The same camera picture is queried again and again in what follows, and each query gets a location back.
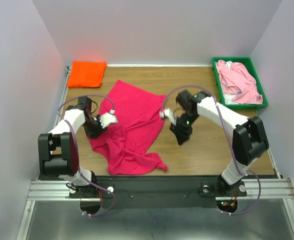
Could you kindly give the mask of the magenta t-shirt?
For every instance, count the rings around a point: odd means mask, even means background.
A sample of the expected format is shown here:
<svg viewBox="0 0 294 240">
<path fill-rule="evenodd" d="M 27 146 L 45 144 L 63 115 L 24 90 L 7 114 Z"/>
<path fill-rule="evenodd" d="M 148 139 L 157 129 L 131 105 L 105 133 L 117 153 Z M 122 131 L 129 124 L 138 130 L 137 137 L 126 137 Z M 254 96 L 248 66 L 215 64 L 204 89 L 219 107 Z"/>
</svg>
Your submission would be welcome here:
<svg viewBox="0 0 294 240">
<path fill-rule="evenodd" d="M 106 158 L 108 173 L 115 176 L 144 175 L 155 169 L 167 171 L 159 154 L 148 152 L 164 126 L 160 108 L 165 95 L 118 80 L 107 97 L 100 105 L 99 114 L 115 105 L 118 122 L 89 143 L 94 152 Z"/>
</svg>

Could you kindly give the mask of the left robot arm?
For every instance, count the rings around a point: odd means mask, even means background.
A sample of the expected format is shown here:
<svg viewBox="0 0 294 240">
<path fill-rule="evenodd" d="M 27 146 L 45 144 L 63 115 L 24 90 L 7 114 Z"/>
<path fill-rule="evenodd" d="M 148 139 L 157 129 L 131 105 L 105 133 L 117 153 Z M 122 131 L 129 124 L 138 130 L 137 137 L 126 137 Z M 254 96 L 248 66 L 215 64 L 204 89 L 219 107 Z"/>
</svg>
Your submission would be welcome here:
<svg viewBox="0 0 294 240">
<path fill-rule="evenodd" d="M 55 128 L 40 134 L 37 140 L 40 173 L 67 181 L 70 193 L 80 198 L 102 196 L 95 174 L 80 166 L 76 137 L 70 129 L 76 133 L 83 127 L 89 139 L 96 139 L 107 130 L 102 126 L 101 116 L 93 115 L 92 104 L 95 102 L 89 97 L 79 97 L 76 105 L 66 108 L 64 118 L 69 123 L 60 120 Z"/>
</svg>

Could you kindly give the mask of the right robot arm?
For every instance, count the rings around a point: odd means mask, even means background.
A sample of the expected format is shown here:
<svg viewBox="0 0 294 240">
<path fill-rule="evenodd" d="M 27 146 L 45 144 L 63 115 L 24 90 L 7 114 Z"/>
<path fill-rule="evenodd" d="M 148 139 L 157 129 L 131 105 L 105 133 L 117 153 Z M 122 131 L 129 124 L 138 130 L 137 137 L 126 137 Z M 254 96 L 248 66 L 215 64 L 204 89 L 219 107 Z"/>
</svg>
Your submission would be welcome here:
<svg viewBox="0 0 294 240">
<path fill-rule="evenodd" d="M 161 108 L 159 115 L 161 119 L 170 121 L 169 129 L 174 133 L 178 145 L 190 139 L 192 124 L 198 117 L 205 117 L 222 127 L 232 159 L 218 176 L 217 190 L 222 195 L 229 195 L 251 165 L 269 149 L 263 121 L 258 116 L 248 117 L 225 107 L 204 91 L 192 95 L 185 89 L 177 95 L 175 101 L 182 107 L 181 116 L 176 116 L 165 107 Z"/>
</svg>

